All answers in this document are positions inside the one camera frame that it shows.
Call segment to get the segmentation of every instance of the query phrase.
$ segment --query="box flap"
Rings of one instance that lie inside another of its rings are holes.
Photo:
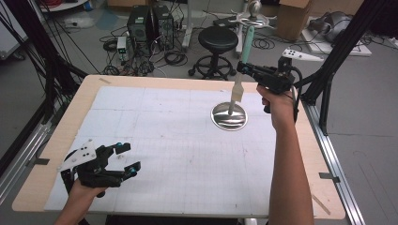
[[[305,8],[307,7],[310,0],[280,0],[281,5],[295,7],[295,8]]]

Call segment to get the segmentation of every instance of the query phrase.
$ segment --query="green handle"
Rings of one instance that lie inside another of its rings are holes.
[[[245,45],[243,46],[242,52],[242,63],[247,63],[250,53],[250,48],[252,47],[252,41],[254,36],[254,27],[249,26],[249,29],[246,33]]]

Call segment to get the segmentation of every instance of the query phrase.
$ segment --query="black stool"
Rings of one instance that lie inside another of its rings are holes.
[[[231,51],[237,46],[237,35],[233,31],[221,26],[210,26],[201,31],[198,39],[199,43],[213,54],[200,58],[196,64],[193,65],[193,68],[188,71],[190,76],[195,74],[196,69],[203,75],[203,79],[217,78],[218,76],[216,75],[219,74],[222,78],[228,81],[228,74],[231,74],[232,76],[237,74],[237,71],[234,70],[231,62],[220,56],[220,54]],[[201,62],[207,58],[211,58],[210,63],[201,64]],[[226,65],[219,66],[219,59],[223,60]],[[228,71],[222,72],[222,68],[226,68]]]

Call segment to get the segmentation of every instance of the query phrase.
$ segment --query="round silver plate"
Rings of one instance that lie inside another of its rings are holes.
[[[245,127],[248,122],[248,115],[242,107],[235,104],[232,114],[228,114],[231,102],[218,104],[211,111],[211,120],[214,124],[224,130],[235,131]]]

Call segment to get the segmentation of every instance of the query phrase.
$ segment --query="floor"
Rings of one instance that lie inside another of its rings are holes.
[[[128,14],[122,11],[101,7],[91,12],[73,9],[59,13],[58,18],[67,16],[87,16],[93,19],[94,26],[76,29],[70,36],[83,50],[92,64],[102,71],[107,64],[107,54],[99,41],[110,35],[110,31],[126,24]],[[210,25],[212,15],[194,18],[194,24]],[[166,66],[155,69],[147,76],[179,79],[201,79],[201,76],[188,76],[188,70],[206,51],[197,43],[197,34],[192,34],[190,47],[186,53],[188,62],[181,67]],[[69,51],[69,57],[77,68],[96,74],[73,43],[61,34]],[[275,47],[269,50],[252,48],[249,62],[255,65],[276,66],[277,60],[289,43],[273,40]],[[398,224],[398,50],[389,43],[371,43],[368,48],[371,57],[349,56],[338,70],[331,92],[328,131],[336,154],[343,166],[345,176],[367,224]],[[308,49],[301,46],[305,53]],[[237,56],[228,52],[224,56],[237,63]],[[161,60],[155,66],[163,65]],[[315,62],[295,61],[304,76],[320,67]],[[43,91],[30,61],[9,58],[0,61],[0,157],[9,148],[23,126],[42,102]],[[245,82],[253,82],[245,77]],[[11,208],[13,199],[29,174],[26,168],[23,175],[0,205],[2,224],[52,224],[56,213],[20,213]],[[89,215],[91,224],[104,224],[104,216]],[[321,220],[316,224],[349,224],[343,220]]]

